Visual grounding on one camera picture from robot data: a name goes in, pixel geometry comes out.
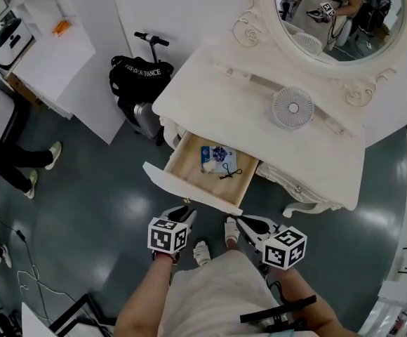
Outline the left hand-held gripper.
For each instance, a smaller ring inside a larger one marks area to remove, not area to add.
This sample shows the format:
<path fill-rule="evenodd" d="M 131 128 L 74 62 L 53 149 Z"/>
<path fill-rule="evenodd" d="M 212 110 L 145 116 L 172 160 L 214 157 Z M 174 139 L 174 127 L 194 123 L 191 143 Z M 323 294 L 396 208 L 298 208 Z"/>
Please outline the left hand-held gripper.
<path fill-rule="evenodd" d="M 176 264 L 180 252 L 187 245 L 189 230 L 197 217 L 197 211 L 188 206 L 176 206 L 167 210 L 167 218 L 153 218 L 148 225 L 147 248 L 154 258 L 163 254 Z"/>

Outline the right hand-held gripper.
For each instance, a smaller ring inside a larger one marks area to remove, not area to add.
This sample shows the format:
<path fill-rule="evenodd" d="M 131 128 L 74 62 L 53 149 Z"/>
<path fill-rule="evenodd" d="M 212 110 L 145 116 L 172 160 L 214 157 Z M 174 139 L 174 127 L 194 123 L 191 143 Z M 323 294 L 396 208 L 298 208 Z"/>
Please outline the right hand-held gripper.
<path fill-rule="evenodd" d="M 298 229 L 273 225 L 270 219 L 254 215 L 239 216 L 237 223 L 259 255 L 262 274 L 272 267 L 287 271 L 305 257 L 307 235 Z"/>

